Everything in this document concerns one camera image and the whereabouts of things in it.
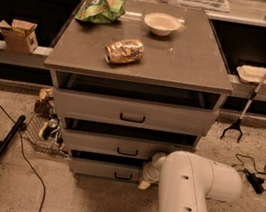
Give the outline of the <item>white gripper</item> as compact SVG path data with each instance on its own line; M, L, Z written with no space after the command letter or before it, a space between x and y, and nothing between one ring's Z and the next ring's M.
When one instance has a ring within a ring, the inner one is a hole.
M166 153L159 152L153 155L151 161L143 165L142 180L138 183L138 189L146 190L150 187L150 184L159 180L161 167L165 159Z

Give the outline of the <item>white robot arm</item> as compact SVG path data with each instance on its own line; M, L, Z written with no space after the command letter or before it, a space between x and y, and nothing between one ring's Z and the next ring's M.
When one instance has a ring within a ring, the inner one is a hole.
M206 201L234 202L242 191L234 168L187 151L159 152L143 165L139 189L158 185L158 212L208 212Z

